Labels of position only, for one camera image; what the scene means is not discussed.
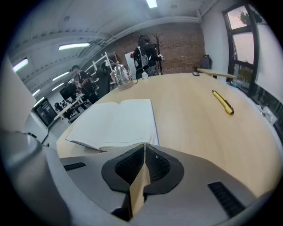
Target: light wood tabletop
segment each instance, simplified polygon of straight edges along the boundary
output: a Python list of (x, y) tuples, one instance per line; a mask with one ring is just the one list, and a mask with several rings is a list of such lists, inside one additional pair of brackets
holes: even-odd
[(234, 75), (214, 71), (214, 70), (211, 70), (211, 69), (197, 68), (197, 71), (205, 73), (205, 74), (210, 75), (210, 76), (221, 76), (221, 77), (226, 77), (226, 78), (229, 78), (229, 79), (236, 79), (237, 78)]
[[(226, 113), (212, 90), (227, 99), (234, 115)], [(138, 80), (127, 90), (115, 89), (97, 103), (146, 98), (152, 101), (160, 146), (213, 162), (257, 197), (275, 187), (281, 176), (275, 138), (236, 88), (202, 73), (160, 75)], [(72, 128), (73, 124), (57, 141), (60, 158), (98, 153), (66, 141)]]

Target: ceiling light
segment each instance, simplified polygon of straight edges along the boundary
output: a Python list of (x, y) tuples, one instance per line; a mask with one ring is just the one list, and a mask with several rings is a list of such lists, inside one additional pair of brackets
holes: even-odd
[(52, 91), (54, 91), (55, 89), (57, 89), (58, 87), (60, 87), (61, 85), (63, 85), (64, 83), (61, 83), (59, 86), (56, 86), (54, 89), (52, 89)]
[(36, 90), (32, 95), (35, 96), (39, 91), (40, 89)]
[(59, 50), (64, 49), (71, 49), (71, 48), (77, 48), (77, 47), (88, 47), (90, 43), (76, 43), (76, 44), (69, 44), (69, 45), (61, 45), (59, 46)]
[(157, 7), (156, 0), (146, 0), (147, 4), (149, 5), (149, 8), (155, 8)]
[(62, 75), (59, 75), (58, 77), (54, 78), (52, 81), (55, 81), (55, 80), (57, 80), (58, 78), (61, 78), (62, 76), (66, 75), (66, 74), (68, 74), (68, 73), (69, 73), (69, 72), (66, 72), (66, 73), (64, 73), (64, 74), (62, 74)]
[(27, 63), (28, 63), (27, 58), (23, 59), (21, 62), (19, 62), (18, 64), (16, 64), (16, 65), (13, 67), (13, 71), (14, 71), (14, 72), (17, 72), (19, 69), (21, 69), (22, 67), (26, 66)]
[(36, 104), (34, 105), (34, 107), (35, 107), (37, 104), (39, 104), (41, 101), (43, 101), (43, 99), (44, 99), (44, 97), (41, 98), (39, 101), (37, 101)]

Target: brick wall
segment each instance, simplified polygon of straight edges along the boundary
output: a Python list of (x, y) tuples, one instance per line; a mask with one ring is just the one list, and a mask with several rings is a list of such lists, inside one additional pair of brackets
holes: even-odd
[(138, 36), (146, 34), (152, 42), (156, 39), (152, 34), (157, 32), (163, 41), (160, 52), (166, 59), (162, 63), (163, 74), (192, 72), (192, 67), (200, 65), (205, 54), (203, 31), (197, 23), (168, 23), (148, 27), (133, 32), (107, 46), (94, 59), (99, 59), (101, 53), (116, 52), (118, 60), (127, 65), (125, 54), (134, 51), (138, 45)]

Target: black cap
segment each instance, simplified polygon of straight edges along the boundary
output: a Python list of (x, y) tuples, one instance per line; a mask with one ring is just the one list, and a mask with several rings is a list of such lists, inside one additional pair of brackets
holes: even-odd
[(80, 69), (80, 67), (79, 67), (78, 65), (74, 65), (74, 66), (72, 66), (72, 70), (74, 70), (75, 68)]

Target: yellow utility knife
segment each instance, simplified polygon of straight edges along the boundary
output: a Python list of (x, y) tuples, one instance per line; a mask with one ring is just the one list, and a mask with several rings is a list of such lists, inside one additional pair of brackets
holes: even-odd
[(215, 90), (212, 90), (213, 95), (220, 101), (220, 103), (222, 103), (225, 111), (229, 114), (229, 115), (233, 115), (234, 114), (234, 109), (232, 108), (232, 106), (228, 103), (228, 101), (226, 101), (218, 92), (216, 92)]

